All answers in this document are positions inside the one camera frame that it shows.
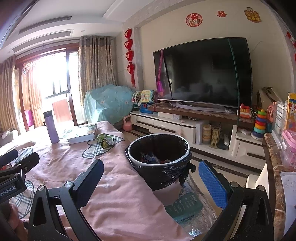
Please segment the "left hand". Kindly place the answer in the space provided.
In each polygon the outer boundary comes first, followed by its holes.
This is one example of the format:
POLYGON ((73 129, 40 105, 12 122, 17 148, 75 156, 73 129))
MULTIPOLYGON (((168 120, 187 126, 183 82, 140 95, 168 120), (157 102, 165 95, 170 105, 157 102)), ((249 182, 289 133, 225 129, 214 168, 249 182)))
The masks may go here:
POLYGON ((10 204, 10 216, 8 218, 8 223, 20 240, 28 240, 28 232, 24 227, 23 221, 19 219, 18 209, 14 204, 10 204))

